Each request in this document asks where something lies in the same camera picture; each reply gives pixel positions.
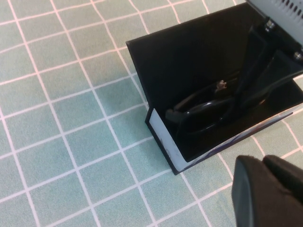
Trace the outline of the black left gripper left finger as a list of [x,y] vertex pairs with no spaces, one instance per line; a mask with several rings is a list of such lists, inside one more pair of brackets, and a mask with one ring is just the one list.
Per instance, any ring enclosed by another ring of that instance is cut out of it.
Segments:
[[232,203],[238,227],[303,225],[303,204],[275,178],[263,159],[236,158]]

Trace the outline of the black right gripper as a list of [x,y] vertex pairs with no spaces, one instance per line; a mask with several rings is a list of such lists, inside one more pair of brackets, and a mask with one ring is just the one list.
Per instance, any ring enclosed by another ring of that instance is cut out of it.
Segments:
[[236,105],[259,105],[275,88],[303,71],[302,60],[296,60],[280,50],[270,61],[273,53],[271,40],[282,50],[292,53],[300,51],[300,45],[280,26],[266,23],[266,30],[262,25],[252,26],[235,91]]

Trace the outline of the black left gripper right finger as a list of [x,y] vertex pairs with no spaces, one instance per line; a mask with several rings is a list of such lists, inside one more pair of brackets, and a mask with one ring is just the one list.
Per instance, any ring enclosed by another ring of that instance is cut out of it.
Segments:
[[263,163],[275,178],[288,189],[300,203],[303,203],[303,170],[274,155],[265,156]]

